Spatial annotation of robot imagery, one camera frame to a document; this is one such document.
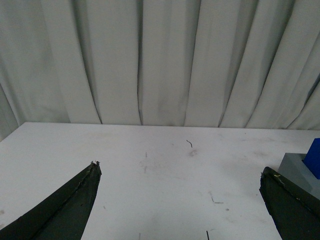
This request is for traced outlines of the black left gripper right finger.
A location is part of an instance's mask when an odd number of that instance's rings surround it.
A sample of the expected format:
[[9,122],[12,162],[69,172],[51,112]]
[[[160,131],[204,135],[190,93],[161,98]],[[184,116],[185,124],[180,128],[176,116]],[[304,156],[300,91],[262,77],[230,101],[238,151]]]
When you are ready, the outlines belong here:
[[260,194],[283,240],[320,238],[320,200],[266,166]]

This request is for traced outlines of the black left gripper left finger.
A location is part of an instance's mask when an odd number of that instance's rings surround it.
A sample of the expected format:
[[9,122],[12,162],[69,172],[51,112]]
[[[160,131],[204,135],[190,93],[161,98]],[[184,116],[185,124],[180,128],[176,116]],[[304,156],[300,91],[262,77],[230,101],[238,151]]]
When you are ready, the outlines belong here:
[[80,240],[91,214],[101,179],[99,162],[0,231],[2,240]]

